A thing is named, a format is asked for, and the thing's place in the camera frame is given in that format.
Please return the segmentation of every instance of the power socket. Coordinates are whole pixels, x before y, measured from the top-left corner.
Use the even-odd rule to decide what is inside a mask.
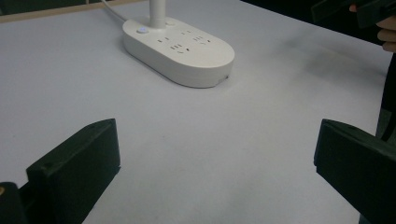
[[[126,21],[124,47],[183,86],[215,87],[231,74],[235,53],[229,44],[182,21],[165,21],[164,28],[153,27],[146,17]]]

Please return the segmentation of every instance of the table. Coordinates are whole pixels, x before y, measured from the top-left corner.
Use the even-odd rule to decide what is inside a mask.
[[[167,4],[233,46],[228,80],[167,80],[126,52],[104,9],[0,24],[1,181],[22,186],[27,166],[115,118],[121,169],[84,223],[357,223],[316,174],[319,125],[375,133],[391,54],[237,0]]]

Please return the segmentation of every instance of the person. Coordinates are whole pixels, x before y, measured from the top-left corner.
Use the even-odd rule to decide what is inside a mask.
[[[356,5],[351,5],[349,11],[356,12]],[[388,17],[376,24],[381,30],[378,32],[378,39],[384,41],[382,49],[396,53],[396,16]]]

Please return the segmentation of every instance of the power strip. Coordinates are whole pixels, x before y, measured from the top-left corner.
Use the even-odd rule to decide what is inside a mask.
[[[150,18],[126,21],[123,44],[137,59],[187,87],[215,87],[233,67],[233,48],[223,40],[182,21],[166,18],[164,28]]]

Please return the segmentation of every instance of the black object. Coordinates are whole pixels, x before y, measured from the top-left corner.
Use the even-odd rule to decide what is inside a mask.
[[[82,223],[119,169],[116,121],[88,125],[28,167],[19,194],[0,185],[0,223]]]
[[[395,0],[322,0],[312,7],[314,21],[320,21],[340,10],[356,4],[360,28],[369,27],[396,14]]]
[[[314,164],[372,224],[396,223],[396,148],[345,123],[324,119]]]

